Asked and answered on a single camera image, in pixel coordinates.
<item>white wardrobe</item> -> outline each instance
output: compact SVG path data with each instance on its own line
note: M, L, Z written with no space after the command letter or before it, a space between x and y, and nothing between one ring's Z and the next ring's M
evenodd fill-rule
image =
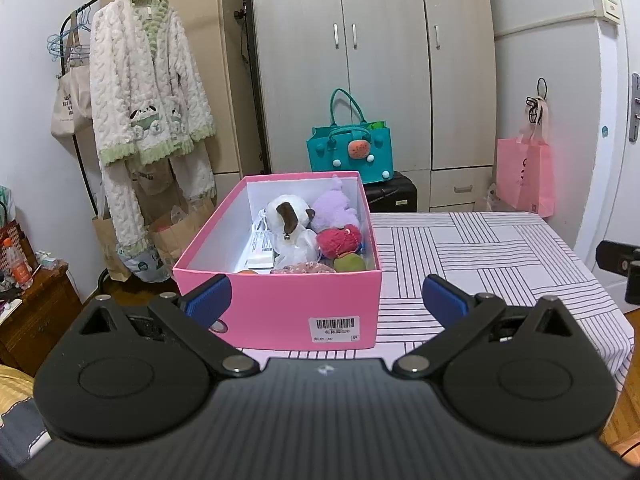
M306 140L345 88L391 129L394 169L418 209L466 210L495 151L489 0L252 0L271 169L309 171ZM337 101L338 124L358 122Z

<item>striped tablecloth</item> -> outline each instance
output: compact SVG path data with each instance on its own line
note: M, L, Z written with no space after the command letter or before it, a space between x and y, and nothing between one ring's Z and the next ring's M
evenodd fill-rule
M559 296L622 389L634 331L589 269L537 215L529 213L372 214L382 292L376 345L367 350L287 352L243 349L264 366L269 357L380 357L391 365L442 330L422 304L422 281L438 274L469 294L492 292L507 304L533 306Z

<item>white plush toy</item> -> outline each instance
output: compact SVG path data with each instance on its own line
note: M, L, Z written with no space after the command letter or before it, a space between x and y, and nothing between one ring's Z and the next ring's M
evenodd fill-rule
M318 261L316 233L307 229L315 214L297 195L281 195L269 202L266 219L273 234L273 249L278 253L276 269Z

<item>wooden nightstand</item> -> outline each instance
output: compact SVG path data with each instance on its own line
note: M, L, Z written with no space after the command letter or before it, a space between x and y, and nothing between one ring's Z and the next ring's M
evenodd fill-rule
M22 304L0 324L3 364L35 376L80 314L82 303L66 275L67 269L67 263L55 270L40 269L33 285L22 294Z

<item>black suitcase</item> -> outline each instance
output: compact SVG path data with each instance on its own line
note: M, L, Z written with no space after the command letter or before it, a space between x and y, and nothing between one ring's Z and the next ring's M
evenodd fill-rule
M391 180L365 184L369 210L372 213L415 213L418 190L402 173L394 172Z

